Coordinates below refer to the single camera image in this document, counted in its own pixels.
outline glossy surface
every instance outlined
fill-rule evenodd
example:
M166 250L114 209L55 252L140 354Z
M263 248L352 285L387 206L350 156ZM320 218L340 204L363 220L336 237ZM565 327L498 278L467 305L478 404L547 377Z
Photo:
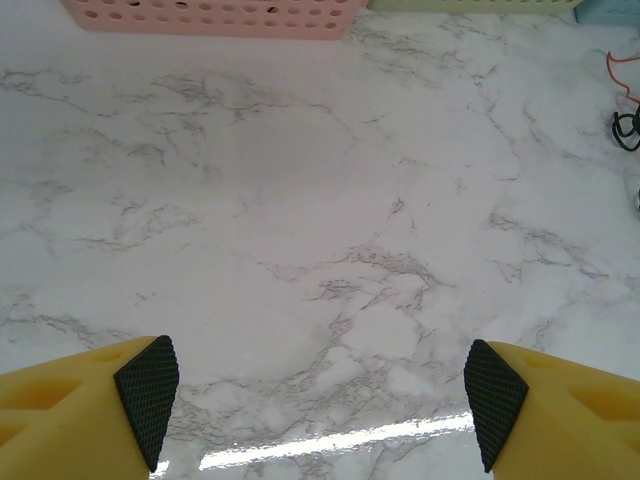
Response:
M1 369L170 335L153 478L486 478L477 337L638 378L638 161L602 54L635 30L112 35L13 0L0 32Z

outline pink basket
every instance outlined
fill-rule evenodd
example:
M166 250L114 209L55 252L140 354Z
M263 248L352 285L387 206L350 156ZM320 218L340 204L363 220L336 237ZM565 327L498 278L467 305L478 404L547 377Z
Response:
M87 30L336 40L362 0L62 0Z

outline green plastic basket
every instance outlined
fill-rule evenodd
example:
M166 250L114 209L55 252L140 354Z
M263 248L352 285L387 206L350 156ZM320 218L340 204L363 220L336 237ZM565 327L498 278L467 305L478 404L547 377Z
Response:
M371 0L378 12L563 13L582 0Z

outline blue container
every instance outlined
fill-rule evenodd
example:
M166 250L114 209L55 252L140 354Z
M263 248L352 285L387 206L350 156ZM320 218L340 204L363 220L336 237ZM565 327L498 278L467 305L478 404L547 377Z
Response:
M576 7L579 23L640 26L640 0L584 0Z

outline black textured pad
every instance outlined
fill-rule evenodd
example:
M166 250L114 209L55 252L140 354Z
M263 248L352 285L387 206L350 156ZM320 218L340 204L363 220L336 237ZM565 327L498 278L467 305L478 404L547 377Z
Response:
M488 473L509 438L529 386L487 342L476 340L464 366L464 388Z
M171 339L156 338L113 378L138 448L154 472L180 378Z

